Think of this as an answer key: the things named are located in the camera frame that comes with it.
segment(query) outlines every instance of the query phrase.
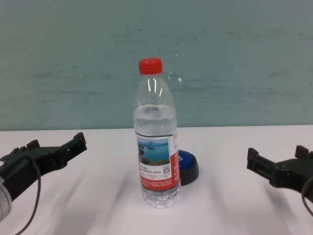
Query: water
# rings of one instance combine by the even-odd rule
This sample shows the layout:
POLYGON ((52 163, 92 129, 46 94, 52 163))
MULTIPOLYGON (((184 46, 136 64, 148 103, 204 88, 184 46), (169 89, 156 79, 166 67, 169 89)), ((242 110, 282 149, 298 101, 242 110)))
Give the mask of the water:
MULTIPOLYGON (((134 110, 134 129, 147 137, 171 136, 176 133, 176 111, 167 105, 144 105, 134 110)), ((144 200, 152 207, 170 207, 178 201, 180 182, 166 191, 152 191, 142 187, 144 200)))

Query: lake image on label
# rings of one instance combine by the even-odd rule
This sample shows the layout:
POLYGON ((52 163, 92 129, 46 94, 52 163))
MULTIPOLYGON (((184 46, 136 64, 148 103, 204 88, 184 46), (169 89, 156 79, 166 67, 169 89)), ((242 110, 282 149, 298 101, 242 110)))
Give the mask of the lake image on label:
POLYGON ((139 161, 146 165, 165 165, 170 163, 168 138, 144 139, 138 137, 139 161))

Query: bottle label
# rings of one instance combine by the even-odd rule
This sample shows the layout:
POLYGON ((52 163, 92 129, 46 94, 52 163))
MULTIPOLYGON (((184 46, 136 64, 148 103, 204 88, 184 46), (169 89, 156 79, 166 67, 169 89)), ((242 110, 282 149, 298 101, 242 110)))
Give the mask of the bottle label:
POLYGON ((137 135, 137 142, 142 186, 156 191, 175 187, 180 180, 177 134, 166 137, 137 135))

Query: clear plastic bottle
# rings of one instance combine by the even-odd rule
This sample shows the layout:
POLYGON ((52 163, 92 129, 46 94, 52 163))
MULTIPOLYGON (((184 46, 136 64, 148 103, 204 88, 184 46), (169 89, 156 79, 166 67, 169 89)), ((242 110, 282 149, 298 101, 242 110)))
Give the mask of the clear plastic bottle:
POLYGON ((154 208, 170 207, 180 191, 174 101, 159 58, 140 60, 139 71, 143 79, 134 102, 134 130, 142 196, 154 208))

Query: metal cylinder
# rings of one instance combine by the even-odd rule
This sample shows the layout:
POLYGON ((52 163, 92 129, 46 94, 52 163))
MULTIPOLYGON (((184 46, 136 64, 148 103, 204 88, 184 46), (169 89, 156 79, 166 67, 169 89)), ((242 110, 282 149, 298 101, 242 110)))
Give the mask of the metal cylinder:
POLYGON ((12 199, 3 182, 3 178, 0 177, 0 222, 10 214, 12 209, 12 199))

